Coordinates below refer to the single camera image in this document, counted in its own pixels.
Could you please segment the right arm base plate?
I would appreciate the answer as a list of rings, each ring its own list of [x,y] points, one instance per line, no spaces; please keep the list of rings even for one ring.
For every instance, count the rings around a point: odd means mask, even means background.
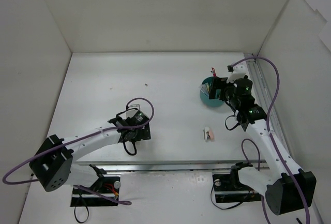
[[[216,203],[240,203],[261,201],[259,193],[246,185],[232,184],[230,174],[213,174],[212,196]]]

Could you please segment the red gel pen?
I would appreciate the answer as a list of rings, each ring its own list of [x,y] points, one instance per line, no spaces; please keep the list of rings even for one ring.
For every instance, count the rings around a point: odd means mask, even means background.
[[[212,72],[212,74],[213,74],[213,77],[216,77],[216,76],[217,76],[214,67],[212,67],[211,72]]]

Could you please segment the purple slim highlighter pen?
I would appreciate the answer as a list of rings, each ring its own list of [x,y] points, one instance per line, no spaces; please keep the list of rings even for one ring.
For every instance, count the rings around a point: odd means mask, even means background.
[[[202,91],[204,94],[208,94],[208,90],[205,84],[201,84],[199,86],[200,91]]]

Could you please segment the small white pink stapler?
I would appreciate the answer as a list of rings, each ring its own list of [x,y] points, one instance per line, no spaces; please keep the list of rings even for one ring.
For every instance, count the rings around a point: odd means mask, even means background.
[[[204,132],[204,140],[205,140],[206,142],[214,141],[214,140],[215,140],[214,133],[213,133],[213,131],[212,131],[211,128],[209,128],[209,127],[205,127],[205,128],[203,129],[203,132]]]

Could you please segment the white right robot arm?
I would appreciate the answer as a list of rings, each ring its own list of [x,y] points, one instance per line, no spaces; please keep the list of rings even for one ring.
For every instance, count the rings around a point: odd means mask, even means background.
[[[223,101],[233,111],[241,126],[257,145],[271,170],[267,176],[249,162],[231,167],[229,183],[235,189],[250,187],[265,199],[275,215],[309,208],[317,183],[312,172],[305,172],[289,155],[267,121],[267,114],[251,94],[253,82],[247,76],[228,82],[214,77],[209,97]]]

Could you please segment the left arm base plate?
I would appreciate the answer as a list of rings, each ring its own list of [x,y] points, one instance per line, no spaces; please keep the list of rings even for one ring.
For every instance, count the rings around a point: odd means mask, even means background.
[[[101,183],[96,183],[89,189],[104,195],[108,198],[119,200],[119,188],[121,187],[121,178],[119,176],[107,176]],[[74,188],[72,190],[70,207],[106,207],[118,206],[118,203],[108,201],[97,195],[84,190]]]

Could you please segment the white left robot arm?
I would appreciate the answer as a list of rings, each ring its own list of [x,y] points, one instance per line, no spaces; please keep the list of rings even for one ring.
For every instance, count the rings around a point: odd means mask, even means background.
[[[137,108],[128,109],[128,112],[130,115],[126,119],[117,114],[105,125],[82,136],[47,137],[36,153],[37,158],[29,163],[44,190],[52,192],[63,185],[72,185],[99,192],[103,188],[105,172],[93,164],[82,166],[77,161],[106,146],[149,140],[149,117]]]

